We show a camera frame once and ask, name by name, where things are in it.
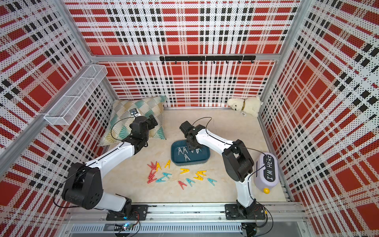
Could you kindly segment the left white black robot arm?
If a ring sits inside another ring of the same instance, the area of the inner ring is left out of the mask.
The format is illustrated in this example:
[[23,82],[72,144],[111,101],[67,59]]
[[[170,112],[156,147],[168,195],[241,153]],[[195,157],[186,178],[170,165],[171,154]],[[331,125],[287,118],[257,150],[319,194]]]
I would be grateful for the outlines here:
[[64,183],[62,199],[87,210],[107,210],[119,217],[130,217],[131,199],[105,192],[102,181],[116,166],[148,147],[149,132],[156,126],[158,122],[153,115],[135,117],[130,125],[131,134],[120,145],[93,161],[73,164]]

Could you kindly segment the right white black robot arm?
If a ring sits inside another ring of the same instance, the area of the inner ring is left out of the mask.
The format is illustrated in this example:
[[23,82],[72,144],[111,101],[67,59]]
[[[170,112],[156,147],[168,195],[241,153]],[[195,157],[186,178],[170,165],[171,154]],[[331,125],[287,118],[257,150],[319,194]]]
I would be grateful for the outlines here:
[[243,218],[253,217],[257,201],[252,195],[249,177],[253,174],[254,161],[244,143],[241,140],[224,139],[208,131],[205,126],[193,126],[188,121],[182,123],[179,129],[190,149],[206,146],[222,156],[225,170],[236,185],[239,215]]

